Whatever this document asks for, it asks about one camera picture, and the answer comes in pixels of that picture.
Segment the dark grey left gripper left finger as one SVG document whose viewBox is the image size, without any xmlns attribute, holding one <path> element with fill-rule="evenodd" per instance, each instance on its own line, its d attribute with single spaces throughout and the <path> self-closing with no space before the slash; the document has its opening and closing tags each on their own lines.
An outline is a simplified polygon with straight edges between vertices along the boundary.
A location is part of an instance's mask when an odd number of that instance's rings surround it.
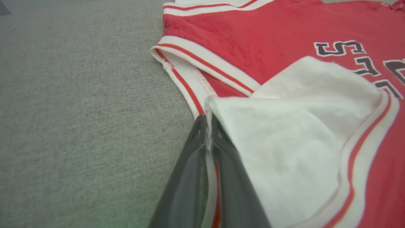
<svg viewBox="0 0 405 228">
<path fill-rule="evenodd" d="M 205 115 L 195 120 L 150 220 L 150 228 L 198 228 L 201 173 L 206 153 Z"/>
</svg>

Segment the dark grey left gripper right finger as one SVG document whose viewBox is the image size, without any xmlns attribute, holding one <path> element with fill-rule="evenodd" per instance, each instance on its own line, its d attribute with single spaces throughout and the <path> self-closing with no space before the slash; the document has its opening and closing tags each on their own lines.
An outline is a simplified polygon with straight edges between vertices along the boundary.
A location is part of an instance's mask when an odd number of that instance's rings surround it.
<svg viewBox="0 0 405 228">
<path fill-rule="evenodd" d="M 219 119 L 212 116 L 212 149 L 219 166 L 223 228 L 270 228 L 239 152 Z"/>
</svg>

